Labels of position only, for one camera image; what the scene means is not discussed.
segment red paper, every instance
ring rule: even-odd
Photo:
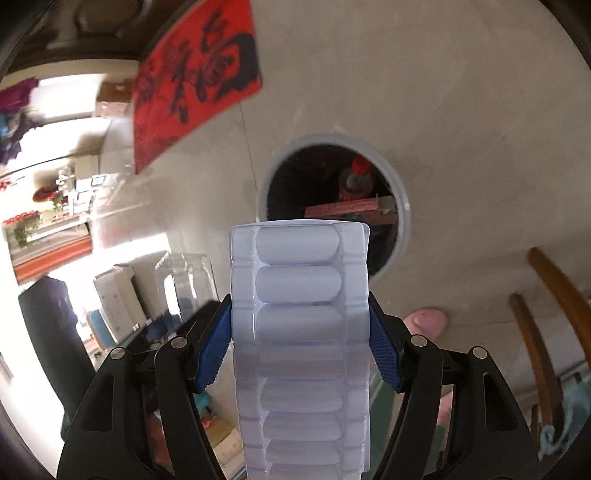
[[[249,0],[206,0],[140,67],[134,86],[135,171],[261,88]]]

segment plastic bottle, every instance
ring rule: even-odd
[[[350,168],[344,169],[339,176],[339,201],[366,199],[374,189],[371,174],[372,164],[360,155],[353,159]]]

